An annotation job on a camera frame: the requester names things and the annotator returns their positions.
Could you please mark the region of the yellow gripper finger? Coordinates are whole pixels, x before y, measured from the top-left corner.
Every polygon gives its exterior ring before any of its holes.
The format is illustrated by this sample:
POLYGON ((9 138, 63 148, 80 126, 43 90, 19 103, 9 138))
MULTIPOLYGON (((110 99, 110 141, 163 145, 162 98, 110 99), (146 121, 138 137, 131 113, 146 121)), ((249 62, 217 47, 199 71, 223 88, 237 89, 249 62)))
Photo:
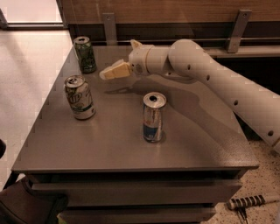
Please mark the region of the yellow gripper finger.
POLYGON ((129 62, 119 59, 113 65, 106 67, 100 71, 99 76, 103 80, 112 80, 116 78, 125 78, 131 76, 132 69, 129 62))
POLYGON ((139 48, 140 46, 143 45, 141 42, 139 42, 139 41, 137 41, 137 40, 135 40, 135 39, 132 39, 132 40, 130 41, 130 44, 131 44, 131 46, 132 46, 132 49, 137 49, 137 48, 139 48))

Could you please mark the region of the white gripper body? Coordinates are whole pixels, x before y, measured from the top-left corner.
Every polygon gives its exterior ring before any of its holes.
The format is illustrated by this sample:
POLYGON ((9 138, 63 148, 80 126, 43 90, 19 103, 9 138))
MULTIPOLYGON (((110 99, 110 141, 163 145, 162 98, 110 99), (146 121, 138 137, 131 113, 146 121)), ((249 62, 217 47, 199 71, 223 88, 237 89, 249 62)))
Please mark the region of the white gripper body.
POLYGON ((134 74, 143 76, 149 75, 146 60, 151 48, 152 45, 139 45, 132 49, 129 54, 129 63, 134 74))

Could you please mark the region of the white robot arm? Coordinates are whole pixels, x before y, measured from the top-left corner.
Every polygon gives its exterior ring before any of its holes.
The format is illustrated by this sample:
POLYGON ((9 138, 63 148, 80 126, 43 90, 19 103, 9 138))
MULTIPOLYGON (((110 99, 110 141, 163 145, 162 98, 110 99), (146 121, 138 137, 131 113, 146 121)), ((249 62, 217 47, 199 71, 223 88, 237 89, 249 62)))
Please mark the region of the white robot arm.
POLYGON ((199 81, 221 98, 258 136, 280 152, 280 95, 216 62, 189 39, 170 46, 130 41, 127 61, 119 59, 100 72, 104 80, 132 74, 160 75, 178 82, 199 81))

